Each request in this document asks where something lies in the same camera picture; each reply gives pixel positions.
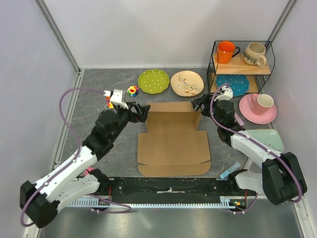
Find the brown cardboard box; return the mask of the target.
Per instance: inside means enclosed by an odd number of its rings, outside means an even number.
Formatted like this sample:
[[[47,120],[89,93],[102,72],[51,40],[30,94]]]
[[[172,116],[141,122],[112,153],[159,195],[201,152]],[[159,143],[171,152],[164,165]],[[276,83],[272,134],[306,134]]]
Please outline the brown cardboard box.
[[[187,177],[211,167],[208,135],[198,130],[201,112],[190,102],[150,103],[147,131],[139,133],[137,162],[146,177]]]

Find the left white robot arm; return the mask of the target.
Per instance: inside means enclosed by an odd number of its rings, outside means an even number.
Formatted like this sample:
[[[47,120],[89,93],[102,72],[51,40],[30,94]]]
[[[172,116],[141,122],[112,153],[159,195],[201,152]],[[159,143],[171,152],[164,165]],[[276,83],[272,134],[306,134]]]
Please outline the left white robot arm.
[[[27,180],[21,185],[21,225],[43,228],[76,199],[92,193],[107,193],[108,177],[100,170],[90,172],[82,180],[74,179],[114,147],[115,140],[128,123],[146,122],[149,110],[149,105],[128,102],[115,106],[114,110],[102,111],[91,133],[79,144],[74,154],[35,183]]]

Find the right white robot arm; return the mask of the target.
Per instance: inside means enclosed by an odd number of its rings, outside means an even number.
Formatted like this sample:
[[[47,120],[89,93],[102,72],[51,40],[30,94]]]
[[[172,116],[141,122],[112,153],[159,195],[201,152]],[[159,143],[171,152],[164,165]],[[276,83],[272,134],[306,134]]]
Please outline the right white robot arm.
[[[286,201],[299,202],[307,192],[307,185],[297,157],[291,153],[280,153],[252,137],[235,119],[234,104],[229,100],[215,99],[205,93],[191,101],[193,110],[209,117],[217,126],[221,141],[240,151],[256,163],[260,173],[246,169],[229,175],[228,192],[238,195],[243,190],[264,194],[274,205]]]

